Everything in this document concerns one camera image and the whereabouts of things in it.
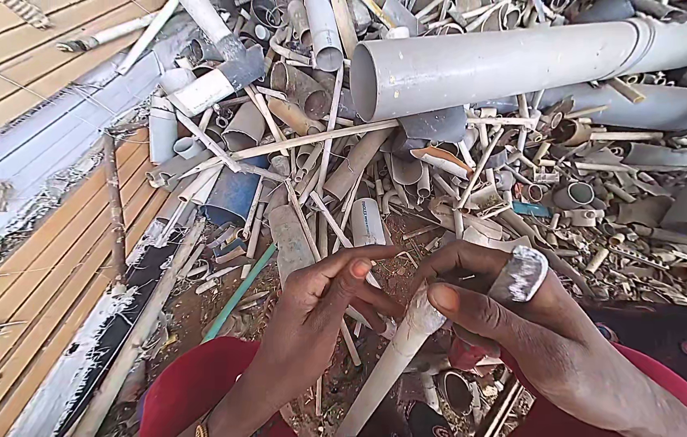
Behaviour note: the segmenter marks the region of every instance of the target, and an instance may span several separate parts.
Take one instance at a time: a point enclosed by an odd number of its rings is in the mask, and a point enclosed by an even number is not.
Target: pvc pipe
[[[312,41],[309,14],[306,12],[303,2],[301,0],[292,0],[287,5],[287,13],[290,15],[292,33],[295,35],[295,38],[298,38],[302,45],[310,47]]]
[[[159,165],[174,157],[176,130],[174,105],[165,97],[152,96],[149,108],[149,161]]]
[[[170,94],[168,98],[184,115],[194,117],[228,95],[263,77],[265,75],[264,61],[263,48],[260,45],[254,45],[246,51],[245,57],[222,62],[216,69],[202,75],[195,82],[174,94]]]
[[[329,114],[333,101],[330,93],[311,76],[285,62],[277,62],[271,69],[271,88],[286,93],[313,120]]]
[[[147,47],[153,42],[155,36],[160,31],[160,28],[165,25],[165,22],[174,15],[176,7],[179,6],[179,0],[168,0],[168,2],[155,15],[152,22],[149,24],[144,33],[138,38],[136,43],[131,47],[131,50],[117,67],[117,74],[125,74],[138,61],[138,57],[144,53]]]
[[[171,68],[160,75],[160,88],[169,95],[193,82],[195,74],[187,68]]]
[[[355,50],[350,83],[358,114],[373,121],[684,66],[687,23],[629,19],[364,41]]]
[[[273,115],[290,126],[298,135],[319,134],[325,131],[325,125],[319,121],[308,118],[302,109],[296,104],[274,99],[268,96],[268,109]]]
[[[339,165],[325,182],[324,190],[338,200],[343,200],[357,176],[371,162],[378,148],[387,140],[392,129],[383,129],[365,134],[349,152],[348,165]]]
[[[83,35],[75,40],[62,41],[55,46],[60,51],[77,52],[93,50],[99,45],[105,45],[109,41],[113,41],[121,36],[131,34],[139,29],[144,29],[144,27],[149,25],[158,14],[160,14],[160,11],[132,19],[126,23],[117,24],[93,35]]]
[[[328,0],[305,0],[311,28],[316,66],[325,72],[336,72],[344,64],[344,51],[338,35],[336,15]]]
[[[201,188],[198,189],[198,191],[193,194],[193,197],[190,198],[190,202],[193,204],[196,204],[198,206],[206,203],[208,200],[208,197],[212,195],[212,190],[214,189],[214,184],[217,184],[217,179],[219,179],[219,174],[222,173],[222,167],[223,165],[219,165],[217,167],[214,167],[217,169],[214,174],[212,174],[212,177],[208,179],[206,184],[204,184]]]
[[[552,201],[564,210],[581,208],[594,200],[594,189],[585,182],[572,182],[565,187],[554,191]]]
[[[174,152],[181,155],[184,159],[192,159],[195,155],[203,151],[203,144],[199,141],[195,141],[193,137],[179,138],[176,140],[176,143],[174,143]]]
[[[354,201],[351,207],[351,237],[354,247],[387,243],[378,203],[369,197]]]
[[[338,427],[335,434],[337,437],[352,437],[360,432],[427,337],[440,329],[444,322],[446,317],[438,313],[427,300],[426,285],[420,288],[411,299],[406,318],[397,328],[395,337],[389,342],[371,376],[362,386],[357,399]]]
[[[643,84],[633,84],[631,87],[645,95],[646,99],[633,105],[610,85],[601,84],[599,88],[592,88],[586,83],[578,83],[547,89],[543,94],[540,109],[557,104],[562,99],[572,96],[576,108],[607,106],[604,110],[584,114],[585,117],[590,117],[594,124],[656,131],[687,129],[687,88]],[[517,107],[516,96],[484,100],[475,106],[495,106],[503,112],[511,112]]]
[[[225,21],[208,0],[181,0],[181,3],[226,61],[239,60],[246,56],[244,45],[225,25]]]
[[[238,152],[257,145],[265,133],[265,119],[252,102],[241,105],[228,127],[222,131],[222,138],[228,150]]]

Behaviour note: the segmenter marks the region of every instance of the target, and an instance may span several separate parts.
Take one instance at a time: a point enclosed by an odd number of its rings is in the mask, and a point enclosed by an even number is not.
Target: wooden stick
[[[594,107],[587,108],[587,109],[575,110],[573,112],[569,112],[569,113],[565,114],[565,118],[583,117],[585,115],[594,114],[595,112],[607,110],[609,107],[610,106],[608,106],[608,105],[600,105],[600,106],[594,106]]]
[[[165,270],[142,314],[133,324],[133,328],[125,340],[125,346],[120,350],[117,359],[106,374],[104,382],[101,383],[100,388],[79,420],[73,434],[74,437],[92,437],[96,435],[98,428],[104,422],[106,413],[109,412],[111,404],[117,397],[117,392],[120,391],[123,382],[125,382],[125,377],[131,371],[133,363],[142,350],[141,345],[152,333],[157,315],[163,309],[163,305],[174,288],[176,275],[190,256],[195,243],[200,239],[204,224],[205,220],[202,217],[196,220],[190,228],[190,232],[184,236],[184,241],[176,249],[171,267]]]
[[[343,51],[351,59],[354,56],[354,47],[357,46],[357,34],[354,32],[354,22],[349,14],[349,6],[346,0],[332,0],[333,14],[336,15],[336,26],[341,37]]]
[[[109,191],[109,210],[111,214],[111,233],[114,237],[114,247],[111,250],[116,274],[116,285],[125,286],[127,280],[127,265],[125,264],[125,216],[122,213],[122,199],[120,197],[120,178],[117,176],[117,159],[115,158],[115,139],[109,134],[101,137],[104,142],[104,170],[106,174],[106,188]]]
[[[336,73],[336,84],[333,86],[333,103],[330,104],[330,119],[327,122],[327,131],[332,132],[336,128],[336,117],[338,116],[338,102],[341,97],[341,86],[344,84],[344,68],[338,69]],[[316,181],[316,192],[322,194],[322,187],[327,179],[327,166],[330,163],[330,148],[333,146],[333,139],[328,138],[322,146],[322,163],[319,164],[319,179]]]
[[[523,117],[470,117],[468,119],[468,124],[509,124],[514,126],[534,127],[537,123],[537,118]]]
[[[190,130],[195,137],[197,137],[199,140],[203,142],[203,144],[206,145],[206,148],[211,150],[215,155],[217,155],[222,162],[224,162],[232,171],[233,173],[238,173],[241,171],[241,165],[236,163],[230,155],[228,155],[224,150],[222,150],[221,147],[217,143],[214,142],[208,135],[204,134],[203,131],[193,122],[193,120],[190,120],[186,115],[182,114],[181,111],[176,112],[176,118],[179,119],[179,121],[182,122],[184,127]]]
[[[612,78],[606,83],[610,85],[612,89],[618,91],[619,94],[623,95],[627,100],[634,104],[639,104],[646,99],[645,95],[640,93],[640,91],[637,89],[631,87],[630,84],[624,82],[620,78]]]
[[[360,185],[360,181],[362,180],[362,175],[365,173],[365,170],[360,172],[360,175],[357,176],[357,180],[354,182],[354,185],[351,187],[351,191],[349,191],[349,197],[346,200],[346,204],[343,206],[343,215],[341,216],[341,223],[339,223],[339,226],[341,228],[346,227],[346,222],[349,219],[349,213],[351,213],[351,205],[354,204],[354,196],[357,194],[357,187]],[[336,236],[336,241],[333,243],[333,253],[338,252],[338,249],[340,248],[341,240]]]
[[[397,120],[392,119],[377,121],[376,123],[361,124],[359,126],[344,127],[343,129],[337,129],[335,131],[319,132],[319,134],[291,138],[287,141],[258,145],[257,147],[247,148],[239,152],[234,152],[230,155],[230,157],[233,158],[235,161],[240,161],[242,159],[252,158],[253,156],[268,155],[269,153],[279,152],[282,149],[297,147],[299,145],[323,142],[328,138],[340,138],[355,134],[365,134],[366,132],[381,131],[382,129],[397,127],[398,125],[399,123],[397,122]],[[220,162],[222,162],[221,159],[218,156],[215,156],[214,158],[208,159],[206,161],[203,161],[201,164],[196,165],[195,168],[183,174],[182,177],[199,173],[202,170],[205,170],[209,167],[213,167],[214,165],[217,165]]]

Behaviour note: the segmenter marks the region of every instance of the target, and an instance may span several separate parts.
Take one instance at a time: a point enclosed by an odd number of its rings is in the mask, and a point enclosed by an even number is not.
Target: red clothing
[[[144,395],[141,437],[177,437],[203,414],[211,410],[230,390],[235,378],[252,362],[257,342],[233,337],[219,337],[203,343],[180,356],[165,369]],[[658,361],[630,348],[613,344],[621,354],[657,384],[673,393],[687,406],[687,382]],[[524,386],[535,395],[525,422],[514,437],[551,434],[552,437],[619,435],[585,424],[546,400],[524,378],[513,358],[503,353],[503,360],[513,369]],[[271,437],[290,437],[292,429],[279,413],[263,428]]]

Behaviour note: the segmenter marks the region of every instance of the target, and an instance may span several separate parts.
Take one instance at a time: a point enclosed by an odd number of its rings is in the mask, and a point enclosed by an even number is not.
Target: pipe piece
[[[291,205],[274,208],[268,215],[268,226],[279,249],[276,262],[281,286],[284,287],[290,273],[314,263],[314,255]]]
[[[244,163],[268,167],[268,161],[264,157],[246,159]],[[229,168],[223,169],[212,193],[201,206],[201,213],[215,225],[233,222],[236,226],[243,227],[259,182],[260,176],[257,174],[233,173]]]
[[[585,182],[572,182],[554,191],[552,201],[564,210],[581,208],[594,200],[594,189]]]
[[[132,34],[136,30],[144,29],[144,27],[149,25],[158,14],[160,14],[160,11],[132,19],[126,23],[117,24],[108,29],[96,32],[96,34],[93,35],[82,35],[75,40],[59,42],[55,47],[59,51],[69,52],[93,50],[95,47],[105,45],[109,41],[113,41],[127,34]]]
[[[376,200],[369,197],[358,199],[352,204],[351,212],[351,236],[354,247],[387,243]]]
[[[252,102],[241,105],[235,116],[222,131],[228,150],[238,152],[257,145],[265,133],[265,119]]]
[[[277,62],[271,70],[271,88],[287,94],[312,120],[319,120],[329,114],[332,96],[311,76]]]
[[[570,61],[549,68],[557,57]],[[373,121],[686,65],[687,24],[629,19],[364,41],[354,53],[350,83],[358,114]]]
[[[153,42],[160,28],[171,18],[171,15],[174,15],[177,6],[179,6],[179,0],[168,0],[163,8],[158,11],[158,14],[155,15],[147,29],[138,38],[133,47],[131,47],[131,50],[127,53],[120,65],[117,66],[117,74],[125,74],[131,69],[142,53],[144,53],[144,50]]]
[[[687,88],[679,86],[659,85],[631,85],[646,99],[637,105],[630,104],[610,85],[601,84],[592,88],[585,83],[560,86],[547,89],[541,100],[541,109],[559,103],[562,99],[572,96],[578,108],[607,106],[592,114],[594,124],[608,124],[613,126],[653,129],[655,131],[680,131],[687,129]],[[475,104],[478,107],[496,106],[499,110],[510,112],[516,110],[516,96],[504,97],[496,100],[485,100]]]
[[[181,3],[226,61],[240,60],[246,56],[244,45],[208,0],[181,0]]]
[[[291,104],[290,102],[285,102],[280,99],[274,99],[269,95],[268,109],[273,115],[278,117],[279,120],[290,126],[298,135],[304,136],[319,134],[319,132],[325,131],[324,124],[308,118],[303,110],[301,110],[296,104]]]
[[[630,0],[597,0],[572,19],[573,24],[621,21],[635,16]]]
[[[371,162],[378,148],[387,140],[392,129],[382,129],[365,134],[364,137],[349,151],[348,165],[339,165],[336,171],[330,175],[324,185],[324,190],[332,194],[338,200],[343,200],[352,187],[357,176],[365,170],[365,166]]]
[[[290,15],[290,23],[292,23],[292,34],[295,35],[295,38],[302,45],[310,47],[312,41],[309,15],[305,10],[303,2],[301,0],[292,0],[287,5],[287,13]]]
[[[195,74],[187,68],[171,68],[160,75],[160,88],[169,95],[193,82]]]
[[[306,0],[316,66],[325,72],[336,72],[344,63],[336,15],[327,0]]]
[[[204,150],[205,148],[203,147],[203,144],[201,144],[199,141],[196,141],[193,137],[179,138],[174,143],[174,152],[178,155],[181,155],[184,159],[192,159],[195,155],[203,152]]]
[[[350,437],[360,432],[427,337],[440,329],[444,322],[446,317],[438,313],[427,300],[425,284],[411,299],[406,318],[400,323],[395,337],[389,342],[371,376],[338,427],[337,437]]]
[[[173,191],[179,184],[182,174],[213,156],[214,154],[208,150],[195,155],[192,159],[184,159],[183,156],[176,155],[162,165],[148,171],[146,173],[147,180],[154,188],[162,187],[164,190]]]
[[[174,105],[165,97],[153,95],[149,107],[149,161],[158,165],[173,158],[178,135]]]
[[[222,55],[220,55],[217,47],[203,38],[193,38],[190,41],[190,51],[198,63],[205,61],[223,62],[225,60]]]
[[[217,68],[174,94],[170,94],[168,98],[183,114],[194,117],[228,95],[263,77],[265,75],[264,61],[263,48],[260,45],[254,45],[246,50],[244,58],[222,62]]]

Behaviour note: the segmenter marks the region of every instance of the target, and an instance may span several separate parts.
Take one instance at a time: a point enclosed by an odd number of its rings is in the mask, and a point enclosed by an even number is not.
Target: dirt ground
[[[413,274],[416,272],[414,262],[419,263],[422,258],[430,253],[424,249],[424,246],[436,236],[441,236],[445,230],[435,229],[423,235],[418,235],[413,239],[403,240],[404,233],[422,228],[426,226],[426,223],[413,217],[390,215],[386,220],[386,225],[391,234],[392,242],[404,246],[413,260],[409,259],[406,254],[403,254],[392,260],[379,261],[373,268],[373,274],[389,295],[400,304],[406,305],[412,295],[409,290],[409,284]],[[268,243],[267,238],[261,237],[256,258],[259,258],[261,253],[265,251]],[[207,259],[212,257],[212,254],[207,253],[207,250],[205,250],[201,257]],[[200,280],[177,283],[174,293],[164,308],[164,313],[172,316],[171,322],[167,327],[169,340],[165,342],[165,346],[159,350],[154,359],[148,361],[145,386],[154,381],[157,375],[172,363],[174,359],[201,342],[205,334],[206,325],[217,316],[242,282],[240,274],[240,268],[227,273],[222,277],[220,285],[201,294],[195,293],[195,288],[202,283]],[[235,327],[235,331],[231,332],[230,335],[236,335],[246,340],[259,341],[261,339],[277,296],[280,295],[279,274],[275,261],[271,261],[257,276],[253,285],[246,292],[245,297],[260,292],[269,293],[257,300],[257,305],[240,312],[242,314],[241,318],[244,320],[243,326]],[[350,331],[354,331],[354,322],[349,318],[346,318],[346,320],[349,323]],[[440,350],[448,348],[451,342],[450,336],[443,333],[437,333],[431,340],[435,343],[431,347],[439,348]],[[316,415],[315,399],[311,388],[290,402],[282,410],[285,420],[290,423],[290,426],[300,437],[332,435],[335,432],[339,422],[343,419],[349,406],[357,396],[359,389],[368,379],[368,375],[388,344],[386,339],[364,327],[360,332],[360,336],[354,338],[354,342],[360,354],[362,365],[354,366],[345,344],[343,341],[340,341],[333,354],[331,365],[323,375],[321,417]],[[485,402],[491,403],[494,401],[497,391],[493,375],[485,375],[484,377],[472,373],[467,375],[471,381],[479,384],[479,388],[484,392],[483,399]],[[377,412],[389,409],[392,412],[402,412],[402,408],[407,401],[423,399],[424,394],[421,391],[418,377],[414,379],[411,380],[411,378],[406,376],[401,377],[399,383],[392,388],[392,391],[382,404],[383,407],[379,408]],[[528,398],[531,399],[531,396],[529,393],[526,393],[522,397],[523,400],[517,403],[517,407],[511,413],[512,417],[509,417],[506,422],[502,435],[513,429],[515,424],[526,414],[528,404],[531,404]],[[452,425],[455,434],[470,435],[472,433],[472,425],[467,420],[457,417],[443,401],[441,403],[442,411]],[[484,405],[484,412],[486,409],[488,409],[488,405]],[[135,420],[129,419],[134,414],[134,411],[135,402],[116,406],[113,408],[108,421],[102,427],[99,434],[115,437],[118,435],[134,435],[138,430],[138,425],[134,423]]]

